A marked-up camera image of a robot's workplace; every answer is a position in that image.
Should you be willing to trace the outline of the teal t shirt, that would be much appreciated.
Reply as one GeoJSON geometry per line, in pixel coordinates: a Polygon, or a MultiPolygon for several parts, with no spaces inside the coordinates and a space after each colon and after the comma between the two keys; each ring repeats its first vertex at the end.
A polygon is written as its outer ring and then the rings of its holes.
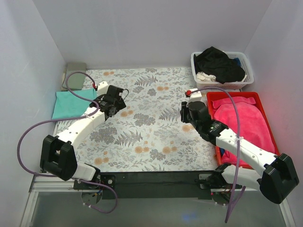
{"type": "Polygon", "coordinates": [[[89,105],[89,101],[80,99],[69,91],[56,92],[52,119],[79,117],[84,114],[89,105]]]}

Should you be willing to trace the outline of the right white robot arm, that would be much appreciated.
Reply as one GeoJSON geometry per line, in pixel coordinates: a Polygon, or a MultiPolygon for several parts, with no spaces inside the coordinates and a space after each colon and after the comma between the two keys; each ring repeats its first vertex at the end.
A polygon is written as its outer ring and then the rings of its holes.
{"type": "Polygon", "coordinates": [[[200,137],[213,145],[240,154],[240,159],[251,169],[235,169],[232,164],[222,164],[203,183],[225,188],[233,182],[232,172],[237,173],[237,184],[261,191],[271,202],[280,204],[299,184],[293,161],[290,156],[279,156],[264,151],[252,143],[241,139],[227,125],[211,119],[203,102],[182,102],[181,121],[194,126],[200,137]]]}

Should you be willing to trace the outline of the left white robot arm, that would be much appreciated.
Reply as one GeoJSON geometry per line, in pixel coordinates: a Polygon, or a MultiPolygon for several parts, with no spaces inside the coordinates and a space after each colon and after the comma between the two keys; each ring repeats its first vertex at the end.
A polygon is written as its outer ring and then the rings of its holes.
{"type": "Polygon", "coordinates": [[[98,169],[89,164],[78,162],[75,150],[94,129],[108,118],[126,108],[122,94],[125,89],[99,84],[98,97],[88,106],[81,119],[77,119],[66,130],[56,136],[47,136],[43,140],[40,168],[60,179],[81,179],[90,189],[100,186],[98,169]]]}

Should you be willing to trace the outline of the red plastic tray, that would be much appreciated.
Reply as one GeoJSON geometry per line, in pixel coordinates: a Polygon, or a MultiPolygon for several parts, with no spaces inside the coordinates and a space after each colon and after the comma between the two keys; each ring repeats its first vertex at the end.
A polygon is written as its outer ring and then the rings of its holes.
{"type": "MultiPolygon", "coordinates": [[[[265,121],[266,121],[266,124],[268,126],[268,129],[269,129],[269,132],[270,132],[270,135],[271,135],[271,139],[274,143],[274,146],[277,150],[277,156],[281,154],[278,146],[277,146],[277,143],[276,143],[276,139],[274,137],[274,133],[272,132],[272,124],[271,122],[268,120],[268,110],[269,110],[269,107],[268,105],[264,102],[264,99],[261,98],[261,96],[257,93],[257,92],[230,92],[229,93],[231,95],[231,97],[234,97],[234,96],[242,96],[242,97],[253,97],[255,100],[256,100],[256,103],[257,103],[257,108],[261,111],[265,121]]],[[[228,96],[224,93],[224,92],[208,92],[207,95],[207,106],[208,106],[208,109],[209,109],[209,113],[211,115],[212,118],[214,118],[214,111],[212,109],[212,107],[210,106],[211,103],[210,101],[214,101],[214,100],[218,100],[218,99],[224,99],[224,98],[227,98],[228,96]]]]}

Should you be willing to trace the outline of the white garment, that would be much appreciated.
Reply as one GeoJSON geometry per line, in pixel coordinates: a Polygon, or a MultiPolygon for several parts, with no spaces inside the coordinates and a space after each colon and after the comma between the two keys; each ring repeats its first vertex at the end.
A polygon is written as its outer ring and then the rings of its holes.
{"type": "Polygon", "coordinates": [[[204,72],[198,72],[196,78],[201,82],[216,82],[216,76],[208,75],[204,72]]]}

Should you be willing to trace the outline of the folded green cloth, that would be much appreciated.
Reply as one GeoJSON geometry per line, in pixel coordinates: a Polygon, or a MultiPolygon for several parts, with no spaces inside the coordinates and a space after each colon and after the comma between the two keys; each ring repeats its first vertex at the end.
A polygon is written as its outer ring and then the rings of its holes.
{"type": "MultiPolygon", "coordinates": [[[[61,85],[61,91],[67,91],[66,87],[66,77],[70,74],[80,71],[86,73],[86,63],[84,62],[69,62],[66,64],[66,67],[63,72],[63,78],[62,78],[62,85],[61,85]]],[[[68,80],[68,86],[71,90],[82,90],[85,75],[81,73],[75,73],[69,77],[68,80]]]]}

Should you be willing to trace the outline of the floral table mat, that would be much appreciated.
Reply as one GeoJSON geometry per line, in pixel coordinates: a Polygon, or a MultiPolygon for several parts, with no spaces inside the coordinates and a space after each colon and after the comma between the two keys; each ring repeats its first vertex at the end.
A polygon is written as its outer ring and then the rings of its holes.
{"type": "Polygon", "coordinates": [[[98,126],[75,151],[103,172],[213,170],[214,146],[180,120],[191,69],[90,70],[96,82],[125,89],[126,108],[98,126]]]}

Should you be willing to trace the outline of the black garment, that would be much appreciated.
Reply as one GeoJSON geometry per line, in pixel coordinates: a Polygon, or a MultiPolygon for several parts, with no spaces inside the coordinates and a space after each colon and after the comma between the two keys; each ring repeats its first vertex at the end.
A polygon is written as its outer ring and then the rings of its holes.
{"type": "Polygon", "coordinates": [[[216,76],[216,82],[221,84],[240,82],[245,77],[245,71],[228,57],[223,51],[211,46],[199,55],[194,55],[195,72],[204,72],[216,76]]]}

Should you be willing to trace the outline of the pink towel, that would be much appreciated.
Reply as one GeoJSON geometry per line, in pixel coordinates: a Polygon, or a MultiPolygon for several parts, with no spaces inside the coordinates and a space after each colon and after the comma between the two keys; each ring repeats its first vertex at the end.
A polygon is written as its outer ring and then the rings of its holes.
{"type": "MultiPolygon", "coordinates": [[[[240,120],[240,136],[265,151],[277,154],[266,121],[253,97],[234,96],[240,120]]],[[[214,119],[237,132],[237,118],[230,98],[210,101],[214,119]]]]}

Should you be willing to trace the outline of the blue garment in basket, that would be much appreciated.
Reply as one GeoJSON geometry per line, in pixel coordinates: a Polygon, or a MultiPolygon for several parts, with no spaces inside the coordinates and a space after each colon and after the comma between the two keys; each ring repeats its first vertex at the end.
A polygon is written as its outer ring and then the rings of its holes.
{"type": "Polygon", "coordinates": [[[239,67],[241,67],[241,61],[239,58],[234,58],[233,61],[235,62],[235,64],[239,67]]]}

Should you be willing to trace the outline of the white plastic basket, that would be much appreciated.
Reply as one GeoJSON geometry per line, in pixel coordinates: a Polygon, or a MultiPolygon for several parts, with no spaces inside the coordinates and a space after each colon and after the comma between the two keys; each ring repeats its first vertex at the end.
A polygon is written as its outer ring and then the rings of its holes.
{"type": "Polygon", "coordinates": [[[191,54],[191,67],[197,88],[241,89],[254,82],[252,67],[242,52],[210,47],[191,54]]]}

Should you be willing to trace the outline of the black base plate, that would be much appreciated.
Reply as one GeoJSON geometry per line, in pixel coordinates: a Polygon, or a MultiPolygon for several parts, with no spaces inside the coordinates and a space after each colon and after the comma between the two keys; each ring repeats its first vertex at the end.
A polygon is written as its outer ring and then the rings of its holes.
{"type": "Polygon", "coordinates": [[[198,198],[211,199],[211,189],[223,189],[222,177],[210,178],[214,170],[170,172],[100,173],[95,182],[114,189],[119,199],[198,198]]]}

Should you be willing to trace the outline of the aluminium rail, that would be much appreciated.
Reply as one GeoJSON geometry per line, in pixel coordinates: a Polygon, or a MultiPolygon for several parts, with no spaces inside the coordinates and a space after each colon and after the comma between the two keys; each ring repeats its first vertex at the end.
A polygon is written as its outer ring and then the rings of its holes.
{"type": "MultiPolygon", "coordinates": [[[[200,174],[199,180],[206,180],[210,174],[200,174]]],[[[243,184],[246,185],[247,191],[253,191],[259,189],[259,183],[257,182],[256,176],[244,177],[243,174],[238,175],[237,183],[240,183],[236,186],[235,191],[240,191],[243,188],[243,184]]],[[[111,184],[108,184],[111,188],[114,188],[114,180],[106,180],[106,183],[110,181],[111,184]]],[[[206,183],[201,183],[198,185],[201,189],[210,190],[211,192],[231,192],[232,186],[207,186],[206,183]]],[[[97,192],[103,187],[99,187],[98,185],[90,185],[87,183],[80,183],[78,180],[68,180],[63,181],[58,177],[36,177],[34,182],[32,183],[31,190],[39,191],[39,192],[68,192],[71,190],[80,191],[80,192],[97,192]]]]}

